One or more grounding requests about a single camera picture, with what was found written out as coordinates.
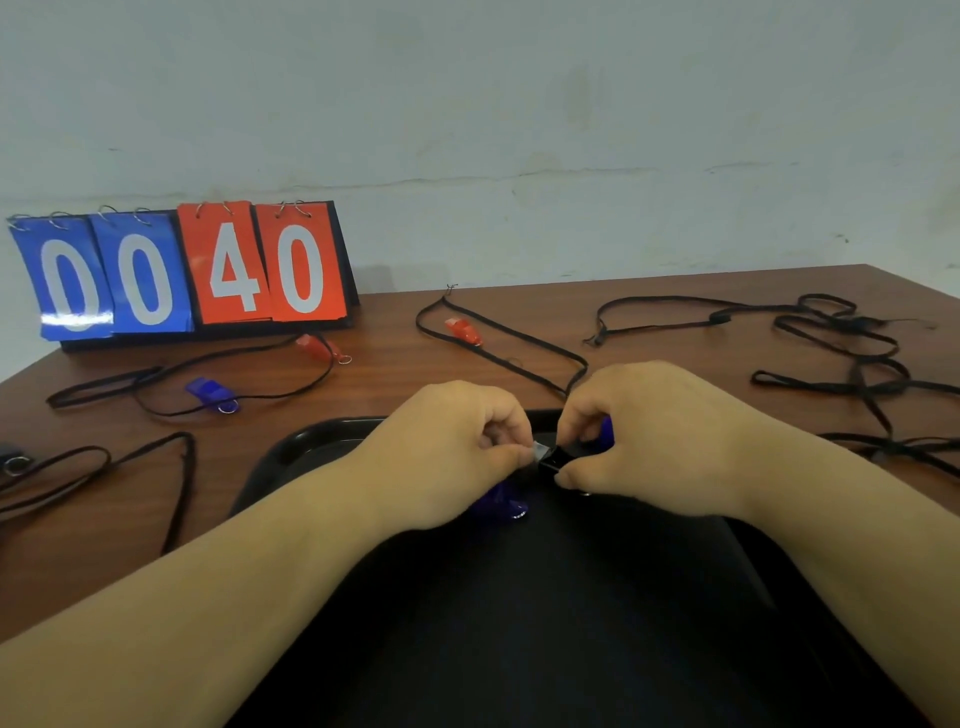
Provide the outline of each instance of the white wall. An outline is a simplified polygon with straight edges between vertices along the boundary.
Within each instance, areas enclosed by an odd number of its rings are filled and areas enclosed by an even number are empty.
[[[960,294],[956,0],[6,0],[0,213],[336,201],[361,290]],[[0,377],[52,347],[0,245]]]

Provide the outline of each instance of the black cord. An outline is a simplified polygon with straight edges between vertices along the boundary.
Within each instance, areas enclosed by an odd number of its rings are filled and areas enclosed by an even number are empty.
[[[200,404],[196,407],[175,410],[173,412],[163,412],[161,410],[153,409],[150,405],[144,402],[143,399],[140,398],[140,392],[143,389],[151,387],[155,384],[159,384],[164,379],[168,379],[169,377],[178,374],[185,369],[194,367],[197,364],[203,364],[204,362],[214,361],[216,359],[224,359],[230,356],[240,356],[247,353],[268,352],[273,349],[282,349],[283,347],[288,347],[296,342],[297,339],[300,338],[300,334],[291,336],[273,344],[261,344],[252,347],[234,347],[232,349],[223,349],[218,352],[201,354],[200,356],[194,356],[192,359],[187,359],[186,361],[182,361],[179,364],[173,364],[169,367],[157,365],[154,367],[148,367],[147,369],[138,369],[132,372],[125,372],[124,374],[120,375],[104,376],[100,379],[91,379],[90,381],[86,381],[81,384],[74,384],[71,387],[66,387],[65,389],[55,392],[47,398],[47,404],[49,404],[52,409],[64,409],[66,407],[76,407],[80,404],[88,404],[94,401],[107,400],[112,397],[120,397],[121,395],[129,394],[133,396],[133,398],[136,400],[136,403],[139,404],[144,411],[149,412],[152,415],[157,417],[179,417],[180,415],[191,415],[194,412],[200,412],[207,408],[217,407],[221,404],[226,404],[228,402],[234,402],[237,400],[282,400],[287,397],[295,397],[316,387],[324,379],[326,379],[327,375],[329,375],[330,371],[333,369],[333,360],[335,356],[333,355],[333,350],[330,348],[330,345],[326,342],[326,339],[324,339],[323,335],[318,332],[311,332],[310,335],[315,336],[324,344],[326,350],[330,354],[330,359],[327,362],[326,369],[320,376],[308,382],[307,384],[304,384],[302,387],[291,390],[290,392],[282,392],[275,395],[236,395],[224,400],[216,400],[206,404]]]
[[[573,389],[573,385],[576,384],[578,381],[580,381],[587,373],[587,369],[589,368],[589,363],[587,362],[586,359],[584,359],[578,353],[570,352],[564,349],[563,347],[558,347],[556,344],[551,344],[548,341],[543,341],[542,339],[538,339],[536,336],[531,336],[528,333],[517,331],[515,328],[510,328],[510,327],[504,326],[503,324],[499,324],[493,319],[489,319],[486,316],[477,313],[476,311],[471,311],[467,308],[463,308],[462,306],[457,305],[456,303],[451,303],[449,300],[449,295],[450,295],[450,292],[452,291],[452,288],[453,288],[452,286],[448,287],[446,289],[446,293],[440,296],[439,299],[431,303],[429,306],[422,308],[418,312],[417,317],[414,319],[414,323],[416,324],[417,329],[419,331],[425,333],[427,336],[432,336],[435,339],[440,339],[441,341],[446,341],[446,342],[449,342],[450,344],[456,344],[458,347],[460,347],[461,349],[466,349],[468,352],[479,354],[480,356],[483,356],[488,361],[491,361],[494,364],[503,367],[504,369],[509,369],[514,374],[525,376],[531,381],[535,381],[537,384],[542,384],[544,387],[556,392],[563,398],[569,397],[570,391]],[[462,313],[465,316],[469,316],[470,318],[476,319],[477,321],[483,322],[489,327],[493,327],[493,328],[496,328],[498,331],[503,331],[504,333],[508,333],[511,336],[514,336],[517,339],[520,339],[521,341],[527,342],[528,344],[533,344],[534,346],[540,347],[541,349],[545,349],[548,352],[557,353],[560,356],[565,356],[568,359],[572,359],[573,361],[580,364],[580,369],[576,372],[576,374],[574,374],[570,378],[570,381],[566,383],[566,386],[561,386],[560,384],[557,384],[556,382],[553,382],[550,379],[547,379],[545,376],[540,376],[527,369],[524,369],[523,367],[519,367],[516,364],[514,364],[512,361],[508,359],[504,359],[495,354],[492,354],[486,351],[485,349],[483,349],[482,347],[473,346],[472,344],[468,344],[466,341],[463,341],[462,339],[458,339],[456,336],[449,336],[445,333],[434,331],[432,328],[425,327],[420,322],[420,319],[425,314],[437,308],[440,308],[441,306],[449,308],[451,311]]]
[[[626,303],[666,302],[707,303],[723,307],[710,313],[705,320],[681,324],[653,324],[626,328],[608,328],[606,322],[603,320],[604,313],[611,308]],[[812,305],[813,303],[828,304],[836,306],[837,309],[833,311],[823,310],[821,307]],[[805,392],[857,397],[880,423],[885,436],[877,437],[875,435],[861,435],[852,432],[826,432],[821,434],[820,437],[830,440],[831,442],[863,446],[857,448],[855,451],[875,461],[887,455],[901,455],[937,468],[943,473],[960,478],[960,468],[930,454],[931,452],[960,451],[960,438],[920,437],[897,440],[894,437],[893,423],[890,422],[890,419],[880,408],[879,402],[877,401],[880,397],[903,394],[908,389],[926,389],[960,396],[960,386],[914,379],[910,374],[910,370],[897,359],[893,358],[900,353],[900,343],[897,339],[875,331],[875,329],[882,328],[891,323],[891,321],[858,315],[856,303],[847,301],[846,299],[831,296],[827,293],[808,293],[800,296],[796,303],[754,305],[750,303],[734,303],[720,299],[706,299],[698,296],[631,296],[606,302],[597,309],[597,332],[589,339],[585,339],[585,343],[591,344],[594,347],[600,347],[608,337],[617,334],[671,328],[718,326],[729,322],[733,314],[758,311],[779,313],[780,315],[777,316],[773,322],[775,329],[793,336],[798,336],[830,352],[846,356],[852,360],[852,364],[847,376],[847,381],[845,382],[809,382],[796,379],[792,376],[757,370],[750,377],[751,383],[760,386],[781,387],[783,389]],[[811,332],[811,329],[832,331],[862,339],[869,339],[886,344],[887,349],[881,353],[854,352],[845,346],[834,344],[826,339],[820,338]],[[891,378],[877,384],[868,384],[864,374],[864,370],[867,367],[878,367],[881,370],[885,370],[891,374]]]
[[[16,500],[12,503],[0,505],[0,522],[25,516],[26,514],[32,513],[39,508],[59,502],[80,490],[80,488],[83,486],[95,482],[108,473],[112,473],[117,467],[123,465],[124,463],[129,463],[138,457],[142,457],[143,455],[146,455],[155,449],[162,448],[164,445],[177,440],[182,440],[184,444],[182,456],[183,469],[180,477],[180,493],[177,496],[177,504],[174,507],[173,516],[170,518],[170,522],[167,525],[167,532],[163,539],[163,545],[160,548],[161,556],[169,553],[173,550],[174,545],[177,542],[177,538],[180,535],[180,529],[183,525],[183,517],[186,514],[187,506],[189,505],[190,498],[193,495],[194,476],[197,470],[197,440],[190,432],[174,432],[173,434],[166,435],[158,440],[153,440],[152,442],[137,448],[133,452],[127,453],[118,460],[114,460],[110,454],[110,451],[106,448],[102,448],[99,445],[86,445],[82,448],[74,448],[68,450],[67,452],[62,452],[59,455],[54,455],[51,458],[40,461],[34,464],[25,473],[13,477],[4,483],[0,483],[0,494],[13,492],[17,488],[23,486],[24,483],[36,476],[38,473],[42,473],[48,468],[51,468],[52,466],[57,465],[64,460],[69,460],[70,458],[76,457],[77,455],[82,455],[86,452],[99,452],[101,455],[103,455],[103,461],[93,470],[84,473],[83,475],[78,475],[77,477],[71,478],[65,483],[61,483],[61,485],[48,488],[36,496],[26,497],[21,500]]]

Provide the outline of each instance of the wooden table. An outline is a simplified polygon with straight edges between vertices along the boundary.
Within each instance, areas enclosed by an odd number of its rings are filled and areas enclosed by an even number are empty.
[[[744,314],[725,326],[628,334],[601,349],[583,345],[593,334],[600,303],[628,295],[686,294],[744,303],[790,303],[809,292],[853,300],[878,318],[921,319],[890,325],[900,339],[898,357],[917,378],[960,383],[960,300],[869,266],[805,268],[752,273],[510,286],[457,290],[454,301],[496,321],[581,352],[596,369],[614,362],[668,359],[755,407],[812,432],[843,430],[881,434],[857,400],[754,387],[755,369],[819,381],[842,381],[849,360],[795,337],[772,331],[771,314]],[[44,399],[73,383],[152,364],[181,361],[231,346],[144,347],[64,355],[55,352],[0,384],[0,440],[44,458],[97,444],[122,455],[177,429],[194,432],[200,463],[196,494],[184,523],[188,541],[220,523],[240,487],[267,448],[284,435],[321,420],[386,415],[422,385],[453,378],[495,384],[514,392],[528,408],[559,407],[545,388],[414,329],[414,315],[437,292],[362,297],[356,328],[330,338],[353,356],[316,390],[277,402],[249,401],[235,415],[198,415],[174,421],[151,419],[120,398],[61,412]],[[616,311],[610,326],[667,323],[702,317],[709,309],[660,304]],[[443,326],[438,312],[431,323]],[[495,331],[483,330],[487,347],[558,382],[574,365],[562,357]],[[160,408],[195,403],[182,385],[209,376],[238,393],[296,388],[316,376],[317,362],[294,348],[203,365],[148,390]],[[883,404],[898,437],[956,435],[956,398],[910,392]],[[0,640],[45,619],[157,557],[180,486],[180,445],[136,460],[65,503],[19,521],[0,523]],[[72,463],[47,482],[81,471]],[[960,484],[910,463],[891,466],[900,476],[946,507],[960,512]]]

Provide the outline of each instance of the black tray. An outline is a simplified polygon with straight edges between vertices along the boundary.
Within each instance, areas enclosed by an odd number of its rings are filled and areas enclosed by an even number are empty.
[[[528,414],[552,444],[559,410]],[[379,422],[277,443],[231,515]],[[750,526],[515,481],[524,519],[467,513],[368,555],[229,725],[925,724]]]

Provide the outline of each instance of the right hand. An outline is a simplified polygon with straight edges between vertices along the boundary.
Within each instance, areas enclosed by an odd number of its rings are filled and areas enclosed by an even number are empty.
[[[557,484],[631,496],[687,516],[745,518],[744,465],[751,452],[760,454],[766,433],[789,428],[663,361],[617,364],[593,375],[566,401],[557,444],[596,438],[606,415],[616,444],[567,464]]]

